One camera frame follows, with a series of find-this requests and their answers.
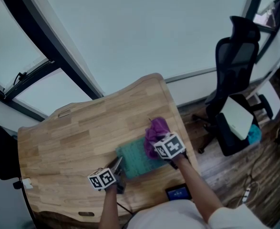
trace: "person's right arm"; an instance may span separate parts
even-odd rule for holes
[[[173,161],[178,166],[199,213],[207,223],[210,216],[223,205],[183,155],[177,155]]]

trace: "dark floor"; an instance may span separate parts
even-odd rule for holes
[[[276,77],[271,80],[280,97],[280,82]],[[253,84],[247,93],[256,86]],[[198,148],[209,138],[209,134],[202,127],[203,122],[192,121],[192,114],[205,115],[204,101],[189,104],[179,108],[182,120],[186,126],[189,138],[196,153],[202,177],[207,181],[225,206],[235,208],[244,193],[246,181],[253,167],[253,178],[259,183],[252,186],[248,207],[269,227],[280,219],[280,145],[273,141],[280,127],[280,113],[273,121],[268,121],[262,127],[262,141],[259,145],[249,147],[243,151],[225,157],[217,140],[213,140],[205,153],[199,154]],[[264,119],[262,112],[258,112],[258,120]],[[36,214],[38,222],[42,222],[56,229],[97,228],[97,223],[82,223],[68,217],[43,212]]]

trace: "white shirt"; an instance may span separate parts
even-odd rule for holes
[[[190,200],[174,200],[138,212],[128,229],[266,229],[246,205],[219,208],[204,222]]]

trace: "sleeve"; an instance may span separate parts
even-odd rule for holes
[[[208,225],[211,229],[238,228],[238,229],[267,229],[268,227],[252,213],[246,205],[236,209],[219,208],[209,218]]]

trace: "wooden tabletop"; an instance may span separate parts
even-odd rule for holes
[[[32,210],[98,222],[105,192],[93,190],[87,176],[112,161],[117,147],[143,137],[149,119],[159,116],[180,135],[198,171],[177,107],[159,74],[142,77],[112,95],[69,104],[36,126],[20,128],[19,162],[22,179],[30,178],[33,186],[25,190]],[[138,211],[167,201],[165,189],[184,181],[179,171],[166,165],[126,183],[125,193],[117,195],[118,202]],[[118,209],[119,215],[127,213]]]

